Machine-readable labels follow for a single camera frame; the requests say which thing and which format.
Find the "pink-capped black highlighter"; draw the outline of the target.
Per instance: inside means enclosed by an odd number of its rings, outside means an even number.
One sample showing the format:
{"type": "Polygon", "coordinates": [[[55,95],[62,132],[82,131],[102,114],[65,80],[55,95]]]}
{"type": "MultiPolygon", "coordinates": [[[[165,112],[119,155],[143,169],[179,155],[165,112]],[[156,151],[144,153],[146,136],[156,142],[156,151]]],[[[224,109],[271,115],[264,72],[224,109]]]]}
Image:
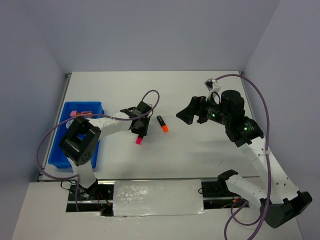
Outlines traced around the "pink-capped black highlighter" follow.
{"type": "Polygon", "coordinates": [[[143,136],[142,136],[142,135],[138,135],[137,138],[136,138],[135,143],[136,143],[137,145],[141,145],[141,144],[142,144],[142,141],[143,141],[143,136]]]}

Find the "orange-capped black highlighter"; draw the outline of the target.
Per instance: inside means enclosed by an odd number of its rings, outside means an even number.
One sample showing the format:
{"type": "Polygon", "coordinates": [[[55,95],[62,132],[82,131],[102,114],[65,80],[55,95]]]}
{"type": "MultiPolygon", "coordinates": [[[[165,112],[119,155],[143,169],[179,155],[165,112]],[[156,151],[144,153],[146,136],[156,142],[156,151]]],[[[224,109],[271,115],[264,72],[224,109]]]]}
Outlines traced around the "orange-capped black highlighter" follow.
{"type": "Polygon", "coordinates": [[[156,117],[156,119],[157,119],[158,123],[160,124],[162,130],[163,130],[165,133],[167,133],[167,132],[169,131],[169,128],[167,127],[167,125],[166,125],[165,121],[163,120],[163,118],[162,118],[160,115],[158,115],[158,116],[156,117]]]}

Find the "pink pen bundle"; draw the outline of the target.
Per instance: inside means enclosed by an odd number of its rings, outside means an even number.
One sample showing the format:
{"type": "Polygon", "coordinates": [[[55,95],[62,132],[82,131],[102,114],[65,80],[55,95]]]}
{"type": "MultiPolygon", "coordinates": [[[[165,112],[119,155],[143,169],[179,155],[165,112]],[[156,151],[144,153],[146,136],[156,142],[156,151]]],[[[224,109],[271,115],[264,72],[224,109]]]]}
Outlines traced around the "pink pen bundle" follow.
{"type": "Polygon", "coordinates": [[[91,116],[93,114],[92,111],[77,111],[77,110],[72,110],[69,114],[71,118],[75,118],[78,116],[91,116]]]}

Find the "blue white round jar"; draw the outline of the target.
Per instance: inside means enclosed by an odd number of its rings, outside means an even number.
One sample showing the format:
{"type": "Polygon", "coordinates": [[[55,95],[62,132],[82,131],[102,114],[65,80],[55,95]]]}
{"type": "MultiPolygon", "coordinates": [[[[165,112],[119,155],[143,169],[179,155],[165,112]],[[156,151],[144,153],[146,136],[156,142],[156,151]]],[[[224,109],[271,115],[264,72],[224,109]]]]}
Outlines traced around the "blue white round jar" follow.
{"type": "Polygon", "coordinates": [[[66,123],[66,128],[68,129],[70,126],[71,126],[71,124],[73,123],[73,119],[72,120],[69,120],[67,123],[66,123]]]}

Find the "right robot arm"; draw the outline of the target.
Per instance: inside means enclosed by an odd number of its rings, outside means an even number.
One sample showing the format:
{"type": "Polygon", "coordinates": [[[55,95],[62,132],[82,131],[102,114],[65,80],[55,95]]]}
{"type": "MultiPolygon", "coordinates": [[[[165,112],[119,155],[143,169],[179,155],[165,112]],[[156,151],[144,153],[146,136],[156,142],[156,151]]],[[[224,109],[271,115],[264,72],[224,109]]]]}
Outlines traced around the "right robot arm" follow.
{"type": "Polygon", "coordinates": [[[188,106],[176,117],[187,125],[213,121],[225,127],[229,140],[249,159],[264,188],[244,179],[235,170],[228,170],[218,176],[217,190],[223,196],[235,193],[262,213],[268,207],[265,222],[278,228],[300,215],[312,202],[307,191],[300,191],[290,180],[270,150],[265,148],[266,138],[258,124],[245,115],[245,100],[235,90],[226,90],[217,103],[213,97],[194,96],[188,106]]]}

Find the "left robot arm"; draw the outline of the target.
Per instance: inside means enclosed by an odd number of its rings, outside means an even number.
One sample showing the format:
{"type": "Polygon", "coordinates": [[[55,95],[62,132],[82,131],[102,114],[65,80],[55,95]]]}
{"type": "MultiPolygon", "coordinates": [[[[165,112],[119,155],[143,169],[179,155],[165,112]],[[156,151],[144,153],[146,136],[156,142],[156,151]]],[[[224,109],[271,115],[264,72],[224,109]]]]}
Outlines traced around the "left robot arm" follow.
{"type": "Polygon", "coordinates": [[[78,116],[73,120],[61,138],[59,147],[78,176],[77,183],[82,196],[91,200],[100,191],[91,164],[100,141],[115,133],[131,131],[137,135],[135,143],[141,144],[147,135],[152,114],[152,105],[141,101],[136,107],[120,110],[112,118],[78,116]]]}

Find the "silver taped plate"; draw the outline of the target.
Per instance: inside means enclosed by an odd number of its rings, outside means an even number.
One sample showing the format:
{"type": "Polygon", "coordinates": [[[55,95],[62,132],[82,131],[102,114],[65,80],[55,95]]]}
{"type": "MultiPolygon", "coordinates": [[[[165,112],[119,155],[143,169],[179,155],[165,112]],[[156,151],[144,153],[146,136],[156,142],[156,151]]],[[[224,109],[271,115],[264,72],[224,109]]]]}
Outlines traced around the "silver taped plate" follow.
{"type": "Polygon", "coordinates": [[[113,189],[113,215],[117,217],[187,216],[203,214],[201,181],[117,181],[113,189]]]}

